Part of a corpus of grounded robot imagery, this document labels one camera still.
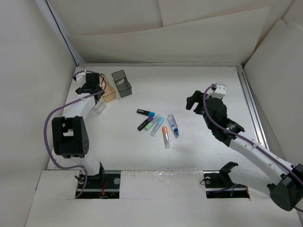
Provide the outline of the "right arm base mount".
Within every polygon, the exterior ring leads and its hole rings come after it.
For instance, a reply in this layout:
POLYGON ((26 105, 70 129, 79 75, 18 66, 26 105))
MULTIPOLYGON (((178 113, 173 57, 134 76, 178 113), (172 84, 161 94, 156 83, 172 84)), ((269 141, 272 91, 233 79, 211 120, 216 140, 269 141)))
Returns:
POLYGON ((205 187, 207 199, 250 198, 248 187, 232 182, 229 177, 229 173, 235 166, 238 166, 238 164, 229 162, 220 170, 203 172, 203 179, 200 181, 200 185, 205 187))

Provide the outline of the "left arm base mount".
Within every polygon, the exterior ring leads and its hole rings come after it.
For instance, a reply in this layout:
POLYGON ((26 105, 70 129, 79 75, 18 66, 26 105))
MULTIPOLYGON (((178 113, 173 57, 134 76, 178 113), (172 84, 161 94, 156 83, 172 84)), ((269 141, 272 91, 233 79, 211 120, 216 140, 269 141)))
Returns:
POLYGON ((106 171, 102 180, 98 175, 89 176, 78 199, 119 199, 120 182, 120 171, 106 171))

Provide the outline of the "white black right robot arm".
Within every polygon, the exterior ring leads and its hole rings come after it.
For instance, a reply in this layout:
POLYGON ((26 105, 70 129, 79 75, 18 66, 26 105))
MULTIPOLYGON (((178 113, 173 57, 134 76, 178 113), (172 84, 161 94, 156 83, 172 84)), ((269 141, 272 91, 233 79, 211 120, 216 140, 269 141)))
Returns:
POLYGON ((225 146, 237 151, 260 170, 260 174, 244 171, 236 162, 228 162, 220 169, 219 181, 224 186, 239 183, 269 196, 285 211, 297 209, 303 200, 303 165, 281 159, 260 143, 249 139, 244 128, 227 117, 223 103, 225 93, 195 91, 187 98, 186 109, 204 118, 212 135, 225 146))

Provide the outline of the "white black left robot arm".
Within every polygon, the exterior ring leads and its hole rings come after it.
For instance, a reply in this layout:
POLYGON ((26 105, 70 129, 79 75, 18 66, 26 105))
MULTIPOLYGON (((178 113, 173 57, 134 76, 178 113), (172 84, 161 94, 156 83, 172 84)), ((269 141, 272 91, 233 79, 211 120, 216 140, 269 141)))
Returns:
POLYGON ((89 152, 90 141, 85 119, 90 112, 101 114, 106 108, 102 97, 107 87, 105 75, 92 71, 81 71, 74 76, 77 81, 85 78, 84 84, 75 90, 79 101, 72 104, 61 117, 52 120, 53 148, 56 155, 70 159, 76 166, 86 168, 89 182, 94 187, 105 183, 104 168, 89 152))

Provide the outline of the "clear bottle blue nozzle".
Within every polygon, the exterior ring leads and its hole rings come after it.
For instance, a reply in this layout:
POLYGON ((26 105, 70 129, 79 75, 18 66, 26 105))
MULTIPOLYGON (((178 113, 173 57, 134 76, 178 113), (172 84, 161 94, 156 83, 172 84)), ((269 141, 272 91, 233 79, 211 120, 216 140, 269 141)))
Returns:
POLYGON ((178 130, 177 122, 176 122, 173 114, 168 115, 168 121, 169 121, 172 131, 174 132, 175 137, 179 137, 179 130, 178 130))

